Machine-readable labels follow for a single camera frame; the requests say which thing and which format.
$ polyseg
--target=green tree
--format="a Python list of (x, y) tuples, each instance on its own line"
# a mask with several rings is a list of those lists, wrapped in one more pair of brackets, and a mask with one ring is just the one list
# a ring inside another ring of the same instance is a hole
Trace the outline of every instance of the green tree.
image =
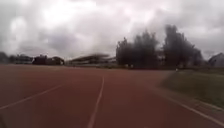
[(119, 41), (116, 49), (116, 59), (119, 65), (128, 65), (129, 67), (133, 62), (133, 48), (132, 44), (128, 43), (127, 39)]
[(134, 67), (154, 68), (157, 65), (156, 45), (158, 41), (155, 33), (147, 31), (137, 35), (134, 40)]
[(194, 46), (185, 38), (184, 34), (178, 32), (176, 26), (167, 25), (163, 49), (167, 66), (183, 65), (186, 67), (192, 57)]

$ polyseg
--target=red running track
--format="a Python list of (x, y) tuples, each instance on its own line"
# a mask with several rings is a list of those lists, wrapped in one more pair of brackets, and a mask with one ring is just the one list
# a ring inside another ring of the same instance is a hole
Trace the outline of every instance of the red running track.
[(0, 66), (0, 128), (221, 128), (152, 91), (169, 73)]

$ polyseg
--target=cloudy sky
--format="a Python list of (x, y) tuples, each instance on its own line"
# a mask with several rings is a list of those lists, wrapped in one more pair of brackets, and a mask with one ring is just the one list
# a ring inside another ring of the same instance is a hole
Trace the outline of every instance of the cloudy sky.
[(174, 24), (208, 57), (224, 52), (223, 0), (0, 0), (0, 50), (71, 58), (114, 54), (123, 37)]

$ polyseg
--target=building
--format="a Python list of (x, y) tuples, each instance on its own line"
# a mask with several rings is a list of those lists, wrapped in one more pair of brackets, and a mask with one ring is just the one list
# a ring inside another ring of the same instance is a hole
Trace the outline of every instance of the building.
[(224, 68), (224, 54), (219, 53), (217, 55), (212, 56), (209, 61), (209, 65), (215, 68)]

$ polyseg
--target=tree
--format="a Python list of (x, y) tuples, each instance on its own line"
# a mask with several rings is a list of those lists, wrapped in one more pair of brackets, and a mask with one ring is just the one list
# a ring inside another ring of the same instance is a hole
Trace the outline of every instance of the tree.
[(40, 55), (34, 58), (34, 65), (46, 65), (47, 64), (47, 56)]
[(147, 31), (137, 35), (134, 43), (124, 38), (119, 41), (116, 50), (116, 59), (119, 65), (128, 65), (134, 68), (155, 68), (157, 66), (155, 33)]
[(119, 41), (116, 49), (116, 59), (119, 65), (128, 65), (129, 67), (133, 62), (133, 49), (132, 44), (128, 43), (127, 39)]
[(7, 63), (8, 56), (4, 52), (0, 52), (0, 63)]
[(186, 67), (194, 52), (194, 45), (185, 38), (184, 34), (178, 32), (176, 26), (167, 25), (163, 49), (167, 66)]
[(142, 35), (137, 35), (134, 40), (134, 67), (154, 68), (157, 65), (155, 33), (149, 34), (147, 31)]
[(203, 61), (203, 57), (201, 51), (197, 48), (194, 48), (194, 52), (192, 55), (192, 64), (194, 66), (200, 66)]

